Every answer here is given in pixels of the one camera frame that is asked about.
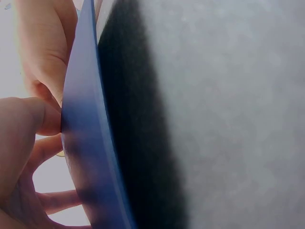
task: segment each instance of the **gray felt surface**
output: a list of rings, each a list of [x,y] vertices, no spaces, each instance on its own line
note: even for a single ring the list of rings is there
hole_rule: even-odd
[[[305,228],[304,12],[117,1],[99,48],[139,228]]]

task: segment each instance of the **finger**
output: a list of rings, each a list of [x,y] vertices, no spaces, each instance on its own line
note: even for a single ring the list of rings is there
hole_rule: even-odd
[[[37,140],[28,161],[27,168],[31,173],[34,173],[43,162],[55,156],[60,151],[62,151],[60,134]]]
[[[69,50],[54,0],[15,0],[14,3],[21,58],[30,60],[31,74],[61,104]]]
[[[6,213],[4,213],[0,209],[0,223],[1,228],[5,229],[25,229],[23,225],[21,225],[18,221],[9,217]]]
[[[66,36],[68,46],[67,58],[69,59],[75,38],[75,29],[77,24],[76,9],[72,0],[54,0],[54,7],[61,20],[61,24]]]
[[[37,193],[37,197],[48,215],[81,204],[81,200],[79,199],[76,190],[43,194]]]
[[[52,222],[54,229],[92,229],[91,226],[64,226],[56,222]]]
[[[58,105],[57,101],[52,96],[52,93],[49,91],[46,85],[39,82],[38,80],[32,80],[28,77],[24,77],[24,84],[32,96],[42,99],[46,103],[50,104],[58,112],[61,111],[61,107]]]
[[[13,190],[31,155],[35,134],[58,134],[60,123],[60,113],[40,99],[0,99],[0,201]]]

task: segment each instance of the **blue plate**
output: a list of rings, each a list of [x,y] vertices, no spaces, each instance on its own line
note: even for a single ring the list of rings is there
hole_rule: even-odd
[[[63,148],[93,228],[136,228],[112,141],[99,63],[93,0],[86,0],[63,92]]]

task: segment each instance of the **blue plastic object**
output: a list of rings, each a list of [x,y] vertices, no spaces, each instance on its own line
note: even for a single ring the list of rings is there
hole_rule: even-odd
[[[136,228],[104,102],[92,0],[84,1],[76,29],[61,128],[70,173],[93,229]]]

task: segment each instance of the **hand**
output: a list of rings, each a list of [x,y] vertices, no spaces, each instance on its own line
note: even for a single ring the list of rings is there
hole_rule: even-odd
[[[67,227],[47,214],[80,204],[75,192],[39,194],[32,175],[60,152],[60,113],[37,98],[0,100],[0,225],[4,229],[89,229]],[[35,134],[55,135],[35,141]]]
[[[33,96],[59,108],[75,37],[72,0],[14,0],[21,64]]]

